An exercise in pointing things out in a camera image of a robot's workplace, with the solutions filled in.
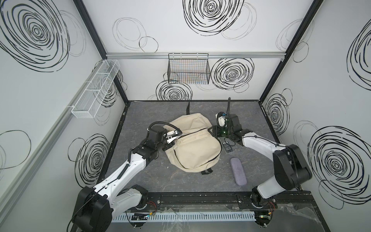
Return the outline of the cream canvas backpack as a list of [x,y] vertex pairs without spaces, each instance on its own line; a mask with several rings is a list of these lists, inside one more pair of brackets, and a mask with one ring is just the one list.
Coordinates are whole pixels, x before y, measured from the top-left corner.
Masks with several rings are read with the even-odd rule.
[[182,135],[163,148],[170,163],[187,173],[209,175],[213,172],[222,152],[221,142],[209,130],[212,124],[200,113],[186,114],[170,122]]

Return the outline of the purple pencil case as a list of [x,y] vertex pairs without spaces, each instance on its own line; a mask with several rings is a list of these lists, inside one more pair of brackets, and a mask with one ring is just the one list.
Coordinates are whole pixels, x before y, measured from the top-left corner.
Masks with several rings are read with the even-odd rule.
[[236,157],[231,158],[230,165],[236,184],[238,186],[245,186],[247,179],[240,159]]

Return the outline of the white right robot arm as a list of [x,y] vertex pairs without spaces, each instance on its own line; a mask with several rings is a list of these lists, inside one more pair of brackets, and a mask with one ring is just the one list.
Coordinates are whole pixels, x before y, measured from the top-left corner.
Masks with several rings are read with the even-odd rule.
[[297,145],[283,145],[243,129],[236,114],[219,112],[215,115],[217,125],[212,132],[216,137],[225,137],[243,147],[250,148],[273,162],[273,176],[252,189],[251,202],[263,208],[275,195],[286,190],[298,189],[310,180],[313,174]]

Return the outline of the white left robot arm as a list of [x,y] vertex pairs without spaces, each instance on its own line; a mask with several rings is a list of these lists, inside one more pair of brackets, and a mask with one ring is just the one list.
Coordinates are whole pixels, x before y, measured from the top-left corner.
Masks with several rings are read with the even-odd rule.
[[109,177],[94,187],[84,187],[78,194],[70,222],[84,232],[105,232],[112,220],[125,211],[146,206],[144,188],[135,185],[123,191],[129,181],[158,155],[164,146],[172,146],[182,131],[151,125],[146,138],[128,153],[128,159]]

